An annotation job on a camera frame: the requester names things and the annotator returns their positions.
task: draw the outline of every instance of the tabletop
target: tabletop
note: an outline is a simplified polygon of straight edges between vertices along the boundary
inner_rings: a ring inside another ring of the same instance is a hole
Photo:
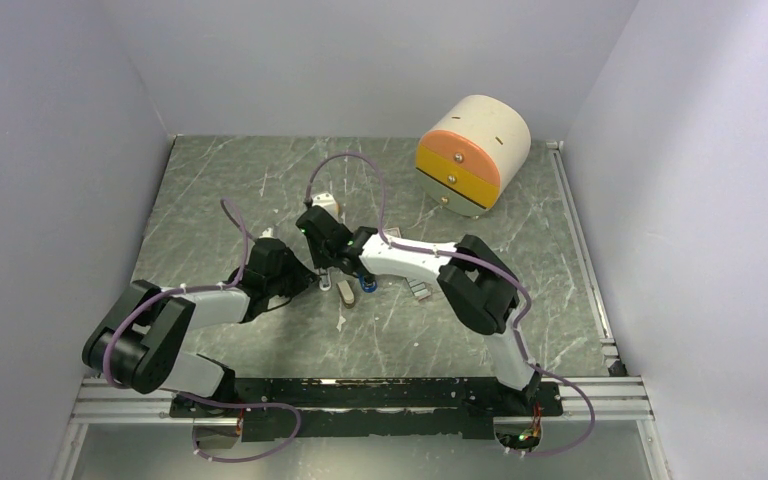
[[[528,288],[534,305],[521,324],[532,354],[568,376],[604,376],[600,335],[569,228],[551,155],[534,142],[497,204],[478,218],[448,211],[415,181],[415,138],[180,136],[176,139],[145,230],[134,279],[155,284],[212,284],[239,262],[241,235],[219,207],[229,197],[258,236],[273,227],[309,268],[295,221],[311,170],[341,151],[362,152],[381,167],[387,190],[385,227],[404,238],[450,242],[481,237]],[[331,192],[350,229],[376,226],[381,191],[363,162],[337,159],[313,192]],[[333,281],[344,278],[332,272]],[[285,307],[247,324],[188,333],[184,350],[233,368],[238,377],[489,376],[480,335],[464,327],[439,290],[418,301],[404,279],[379,277],[342,306],[336,289],[311,287]]]

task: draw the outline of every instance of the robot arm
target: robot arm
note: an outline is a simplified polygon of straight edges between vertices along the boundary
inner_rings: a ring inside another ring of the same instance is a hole
[[[519,309],[516,288],[493,272],[445,255],[414,253],[391,247],[371,227],[354,232],[319,205],[311,205],[296,222],[305,235],[316,268],[336,267],[367,285],[376,275],[416,278],[440,286],[458,320],[482,335],[493,358],[499,383],[533,391],[540,382],[522,358],[511,319]],[[465,235],[458,243],[430,244],[398,239],[401,245],[438,252],[459,252],[487,261],[513,275],[480,238]]]
[[[270,299],[293,298],[316,280],[282,241],[258,238],[235,288],[172,296],[140,315],[114,346],[113,377],[140,393],[164,388],[234,401],[233,370],[180,351],[187,331],[250,322],[267,311]],[[122,320],[162,290],[146,280],[131,283],[84,345],[84,364],[100,371],[104,350]]]

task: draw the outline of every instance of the white wall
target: white wall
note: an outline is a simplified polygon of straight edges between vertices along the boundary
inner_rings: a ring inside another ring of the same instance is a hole
[[[168,148],[100,4],[0,1],[0,479],[48,477]]]
[[[566,141],[677,479],[768,479],[768,1],[641,0]]]
[[[561,139],[636,0],[103,0],[173,133],[419,136],[461,97]]]

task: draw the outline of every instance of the yellow drawer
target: yellow drawer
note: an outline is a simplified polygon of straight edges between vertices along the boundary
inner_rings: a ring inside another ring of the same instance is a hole
[[[416,149],[416,168],[484,208],[492,207],[499,198],[499,187],[482,180],[424,145]]]

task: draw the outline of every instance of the gray marble surface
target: gray marble surface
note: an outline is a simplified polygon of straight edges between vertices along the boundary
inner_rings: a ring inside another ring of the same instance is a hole
[[[178,137],[146,227],[134,278],[160,285],[215,283],[239,261],[242,239],[219,208],[227,196],[257,236],[277,236],[311,265],[294,226],[313,167],[328,154],[361,151],[383,170],[387,227],[405,238],[456,241],[480,236],[529,288],[534,307],[523,320],[540,362],[562,375],[607,375],[599,334],[570,234],[550,155],[535,142],[499,202],[478,219],[442,209],[415,183],[411,138]],[[338,159],[313,192],[332,192],[349,228],[375,226],[380,189],[362,162]],[[334,280],[341,278],[337,272]],[[404,280],[379,277],[345,309],[336,289],[311,288],[288,306],[245,325],[190,332],[184,349],[234,368],[238,376],[417,377],[491,375],[481,337],[458,322],[439,289],[417,303]]]

